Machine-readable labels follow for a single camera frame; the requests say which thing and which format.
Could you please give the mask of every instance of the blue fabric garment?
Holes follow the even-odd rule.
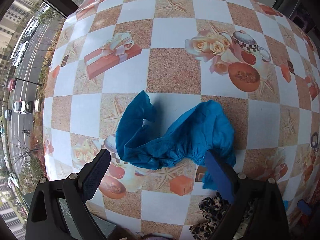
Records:
[[[132,165],[147,169],[173,167],[183,158],[204,166],[204,154],[215,149],[220,157],[234,166],[233,128],[221,105],[213,100],[199,103],[181,115],[160,138],[151,140],[149,126],[154,122],[156,109],[142,91],[128,105],[116,131],[119,157]],[[216,189],[212,178],[204,176],[204,188]]]

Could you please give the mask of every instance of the road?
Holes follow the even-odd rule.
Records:
[[[29,42],[28,48],[21,64],[17,67],[17,78],[38,82],[44,56],[51,44],[51,40],[57,31],[56,22],[40,24]],[[11,95],[12,119],[8,122],[9,152],[13,169],[16,174],[21,171],[22,160],[18,158],[24,151],[23,147],[29,147],[29,137],[22,130],[32,131],[33,114],[18,114],[13,111],[15,101],[35,101],[36,84],[17,80],[13,96]]]

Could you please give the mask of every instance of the checkered tablecloth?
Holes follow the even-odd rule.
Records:
[[[237,50],[234,33],[242,47],[258,49]],[[235,130],[235,171],[275,178],[293,225],[298,200],[308,201],[320,178],[319,69],[309,37],[256,0],[92,0],[65,21],[52,59],[43,119],[48,176],[78,172],[106,147],[112,163],[91,212],[136,235],[193,239],[198,203],[214,194],[202,189],[205,168],[185,159],[139,169],[120,160],[114,133],[142,90],[159,112],[154,136],[213,99]]]

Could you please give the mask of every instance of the cup handle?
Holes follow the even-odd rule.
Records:
[[[270,62],[271,61],[271,55],[270,55],[270,53],[265,49],[265,48],[263,48],[263,47],[260,47],[260,46],[258,46],[258,48],[259,48],[259,51],[260,51],[260,54],[261,54],[261,56],[262,56],[262,60],[264,61],[264,62]]]

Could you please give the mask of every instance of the metal screw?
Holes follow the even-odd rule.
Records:
[[[39,182],[42,184],[42,183],[45,183],[47,181],[47,178],[46,177],[42,177],[41,179],[39,179]]]
[[[275,183],[276,183],[275,179],[273,179],[273,178],[269,178],[268,181],[269,181],[269,183],[271,183],[271,184],[275,184]]]
[[[78,173],[71,173],[70,175],[69,175],[69,178],[70,179],[76,179],[78,177]]]
[[[242,172],[238,173],[238,178],[239,179],[245,179],[246,177],[247,176],[244,173],[242,173]]]

